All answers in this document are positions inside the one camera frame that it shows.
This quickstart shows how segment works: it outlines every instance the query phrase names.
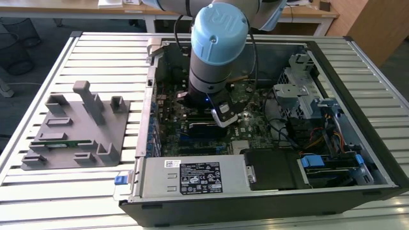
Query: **warning label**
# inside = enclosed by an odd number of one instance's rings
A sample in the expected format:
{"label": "warning label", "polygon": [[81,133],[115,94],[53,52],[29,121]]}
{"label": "warning label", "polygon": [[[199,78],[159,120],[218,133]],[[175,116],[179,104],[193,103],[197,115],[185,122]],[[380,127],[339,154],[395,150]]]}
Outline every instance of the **warning label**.
{"label": "warning label", "polygon": [[179,193],[222,193],[218,162],[179,164]]}

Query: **slotted aluminum surface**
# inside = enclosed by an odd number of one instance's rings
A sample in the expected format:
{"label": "slotted aluminum surface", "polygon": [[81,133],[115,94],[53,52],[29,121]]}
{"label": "slotted aluminum surface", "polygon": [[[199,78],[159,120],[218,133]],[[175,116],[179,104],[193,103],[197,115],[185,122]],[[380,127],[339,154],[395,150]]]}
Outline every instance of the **slotted aluminum surface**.
{"label": "slotted aluminum surface", "polygon": [[[142,227],[123,214],[113,200],[113,178],[133,169],[143,86],[147,74],[146,44],[149,37],[169,34],[82,33],[69,38],[33,100],[14,135],[0,157],[0,229],[109,229],[137,230]],[[352,97],[383,139],[404,172],[409,173],[409,111],[406,101],[352,43],[342,38],[308,36],[258,36],[262,40],[314,40],[326,55]],[[130,115],[121,164],[107,168],[22,171],[21,158],[30,138],[45,118],[43,100],[70,93],[75,80],[91,83],[90,91],[101,100],[121,95],[130,100]],[[409,198],[396,196],[374,201],[340,215],[298,217],[177,226],[166,229],[404,229],[409,225]]]}

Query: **light blue robot joint cap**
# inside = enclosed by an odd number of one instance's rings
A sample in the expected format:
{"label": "light blue robot joint cap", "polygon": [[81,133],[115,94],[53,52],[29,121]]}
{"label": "light blue robot joint cap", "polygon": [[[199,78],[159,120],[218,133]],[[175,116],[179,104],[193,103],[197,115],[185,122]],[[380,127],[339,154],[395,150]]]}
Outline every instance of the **light blue robot joint cap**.
{"label": "light blue robot joint cap", "polygon": [[199,60],[213,66],[230,63],[247,37],[247,19],[241,10],[222,2],[203,7],[195,16],[191,47]]}

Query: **metal bracket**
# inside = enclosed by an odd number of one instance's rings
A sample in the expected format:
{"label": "metal bracket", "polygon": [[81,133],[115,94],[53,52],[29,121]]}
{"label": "metal bracket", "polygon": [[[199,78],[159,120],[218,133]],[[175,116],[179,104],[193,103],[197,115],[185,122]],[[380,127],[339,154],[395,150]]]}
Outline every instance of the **metal bracket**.
{"label": "metal bracket", "polygon": [[146,52],[147,52],[147,58],[146,63],[153,64],[154,57],[161,55],[165,52],[163,47],[167,46],[169,43],[161,43],[161,38],[153,37],[147,40],[147,46],[146,46]]}

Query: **table leg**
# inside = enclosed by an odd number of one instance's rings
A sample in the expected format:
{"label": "table leg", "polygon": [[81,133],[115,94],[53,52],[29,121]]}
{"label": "table leg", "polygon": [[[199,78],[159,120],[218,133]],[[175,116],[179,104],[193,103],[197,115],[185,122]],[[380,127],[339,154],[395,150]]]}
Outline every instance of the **table leg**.
{"label": "table leg", "polygon": [[316,30],[314,31],[314,36],[324,36],[326,32],[330,28],[330,24],[331,24],[332,18],[322,18],[322,22],[316,27]]}
{"label": "table leg", "polygon": [[11,97],[14,94],[14,91],[7,87],[7,85],[1,79],[0,79],[0,94],[3,97]]}
{"label": "table leg", "polygon": [[153,15],[145,15],[145,24],[146,24],[146,32],[147,33],[155,33],[155,27],[154,27],[154,16]]}
{"label": "table leg", "polygon": [[53,22],[55,23],[57,27],[62,26],[62,18],[53,18]]}

